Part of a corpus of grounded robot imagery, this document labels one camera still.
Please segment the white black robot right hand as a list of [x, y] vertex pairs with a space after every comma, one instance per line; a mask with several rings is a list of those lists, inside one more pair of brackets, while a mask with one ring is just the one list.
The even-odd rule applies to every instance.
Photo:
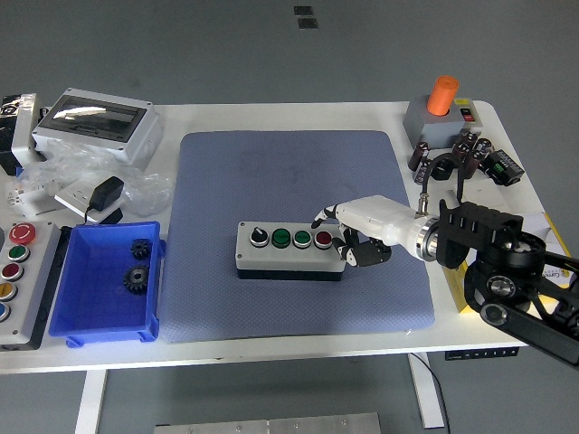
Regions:
[[434, 219], [419, 216], [412, 208], [381, 195], [367, 196], [324, 208], [311, 227], [326, 220], [339, 223], [342, 236], [332, 245], [341, 259], [352, 267], [368, 267], [390, 259], [391, 248], [404, 247], [420, 260], [428, 258], [427, 234]]

